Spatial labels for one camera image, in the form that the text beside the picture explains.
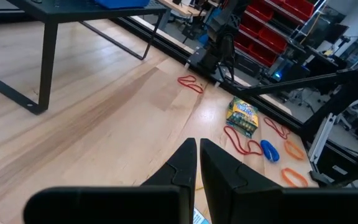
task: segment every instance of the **black metal frame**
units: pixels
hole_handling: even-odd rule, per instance
[[[13,22],[34,21],[34,18],[26,14],[24,11],[1,11],[0,24],[8,24]]]
[[[35,18],[41,19],[44,22],[44,41],[42,46],[42,59],[41,59],[41,74],[40,74],[40,89],[39,89],[39,98],[38,103],[34,102],[30,98],[24,96],[22,93],[19,93],[17,90],[13,89],[9,85],[5,84],[0,80],[0,93],[4,96],[8,97],[12,101],[16,102],[18,105],[22,106],[23,108],[27,109],[33,114],[41,114],[45,112],[49,107],[50,101],[50,92],[52,86],[52,74],[53,74],[53,64],[55,60],[55,49],[56,49],[56,41],[57,41],[57,30],[59,23],[62,22],[71,22],[77,21],[78,18],[83,19],[100,19],[103,18],[104,14],[109,14],[109,11],[103,10],[102,12],[95,14],[94,12],[81,12],[81,13],[73,13],[73,15],[69,14],[69,17],[65,17],[61,12],[52,12],[52,16],[48,16],[46,12],[40,13],[39,9],[37,9],[37,5],[26,4],[24,1],[18,0],[11,0],[11,3],[15,4],[17,7],[29,11]],[[117,16],[121,16],[125,14],[126,16],[139,15],[139,14],[158,14],[158,21],[155,29],[152,32],[152,35],[149,38],[149,43],[146,47],[146,50],[143,56],[135,53],[131,49],[127,48],[125,45],[122,45],[118,41],[114,40],[113,38],[109,37],[108,35],[104,34],[97,28],[91,26],[87,22],[78,21],[85,27],[89,28],[93,32],[97,33],[101,37],[105,38],[106,40],[110,41],[114,45],[120,47],[122,50],[130,53],[134,57],[138,58],[139,60],[143,60],[146,58],[150,46],[154,40],[154,37],[158,30],[158,25],[160,24],[163,14],[165,13],[165,8],[161,7],[161,9],[134,9],[133,12],[131,10],[125,10],[124,12],[118,10]]]
[[[135,58],[138,58],[139,60],[144,60],[150,50],[150,47],[152,45],[152,42],[154,40],[155,34],[157,33],[158,27],[160,25],[161,19],[162,19],[163,14],[159,14],[158,15],[158,20],[157,23],[154,27],[153,33],[150,37],[149,43],[147,44],[146,50],[143,53],[143,56],[140,56],[138,53],[134,52],[133,50],[127,48],[125,45],[121,44],[120,42],[114,40],[113,38],[111,38],[110,36],[106,35],[105,33],[101,32],[100,30],[98,30],[97,28],[93,27],[92,25],[90,25],[87,22],[84,21],[80,21],[80,24],[84,25],[86,28],[92,30],[93,32],[97,33],[98,35],[100,35],[101,37],[105,38],[106,40],[110,41],[111,43],[113,43],[114,45],[118,46],[119,48],[121,48],[122,50],[125,50],[126,52],[130,53],[132,56],[134,56]]]
[[[19,93],[9,85],[0,81],[0,93],[15,101],[18,105],[33,114],[40,114],[48,109],[50,90],[52,84],[53,61],[55,60],[55,47],[58,24],[55,22],[45,23],[44,43],[42,46],[41,80],[38,103]]]
[[[320,75],[317,77],[302,78],[287,82],[280,82],[267,86],[253,86],[242,90],[243,95],[263,95],[279,91],[290,91],[297,88],[314,87],[322,83],[343,84],[341,90],[314,113],[300,129],[300,136],[311,139],[318,131],[324,118],[330,113],[342,113],[352,102],[358,99],[358,70],[345,69],[336,73]]]

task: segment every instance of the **paper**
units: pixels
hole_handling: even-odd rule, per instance
[[[193,224],[208,224],[208,220],[204,218],[197,208],[194,208]]]

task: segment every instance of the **red rubber band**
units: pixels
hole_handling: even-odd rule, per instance
[[[237,138],[237,144],[238,144],[238,147],[237,147],[237,144],[234,142],[233,138],[231,137],[231,135],[228,133],[227,129],[230,129],[234,132],[234,134],[236,135],[236,138]],[[255,140],[249,140],[247,142],[247,145],[248,145],[248,151],[246,151],[244,148],[241,147],[241,143],[240,143],[240,137],[239,135],[237,134],[237,131],[232,127],[232,126],[225,126],[223,128],[223,131],[227,134],[227,136],[229,137],[229,139],[231,140],[231,142],[233,143],[233,146],[236,148],[237,152],[239,152],[240,154],[243,154],[243,155],[249,155],[249,154],[255,154],[255,155],[263,155],[264,152],[262,150],[262,147],[260,146],[260,144],[255,141]],[[250,146],[250,143],[254,143],[255,145],[257,145],[260,149],[260,152],[252,152],[251,151],[251,146]]]
[[[281,133],[280,130],[278,130],[278,127],[276,126],[274,121],[272,121],[270,118],[265,117],[264,121],[267,125],[272,127],[281,138],[286,139],[286,140],[288,139],[288,135],[291,134],[291,131],[288,128],[281,126],[281,130],[282,130],[282,133]]]
[[[196,91],[197,93],[203,93],[204,90],[201,86],[199,85],[195,85],[195,84],[191,84],[196,82],[197,79],[196,77],[194,77],[193,75],[188,75],[185,77],[179,77],[178,78],[178,83],[180,83],[181,85],[191,88],[192,90]]]

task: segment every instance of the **yellow crayon box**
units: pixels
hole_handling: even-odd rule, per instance
[[[258,109],[238,97],[230,102],[227,110],[226,124],[232,126],[248,138],[258,128]]]

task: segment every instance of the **orange rubber band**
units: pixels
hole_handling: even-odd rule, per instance
[[[288,177],[287,175],[285,174],[286,172],[289,172],[291,173],[292,176],[296,177],[298,180],[300,180],[303,184],[302,187],[308,187],[308,181],[302,176],[300,175],[299,173],[295,172],[293,169],[290,169],[290,168],[285,168],[285,169],[282,169],[281,170],[281,175],[283,176],[285,182],[290,185],[291,187],[299,187],[299,186],[296,186]]]
[[[302,150],[296,144],[291,142],[290,140],[286,140],[284,142],[284,148],[285,148],[285,151],[290,156],[294,157],[295,159],[298,159],[298,160],[304,160],[305,159],[305,153],[302,152]]]

